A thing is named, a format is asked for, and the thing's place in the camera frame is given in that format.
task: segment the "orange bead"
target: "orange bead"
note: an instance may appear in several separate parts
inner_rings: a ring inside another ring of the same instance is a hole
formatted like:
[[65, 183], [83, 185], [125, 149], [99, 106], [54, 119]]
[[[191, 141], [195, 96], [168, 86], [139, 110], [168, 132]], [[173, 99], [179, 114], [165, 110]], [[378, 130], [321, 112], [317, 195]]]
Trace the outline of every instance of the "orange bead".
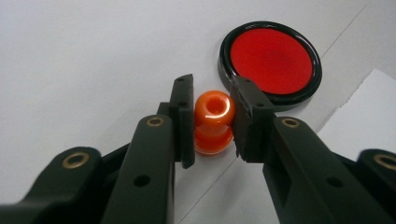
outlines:
[[223, 151], [233, 140], [235, 105], [222, 91], [207, 91], [195, 103], [195, 150], [206, 156]]

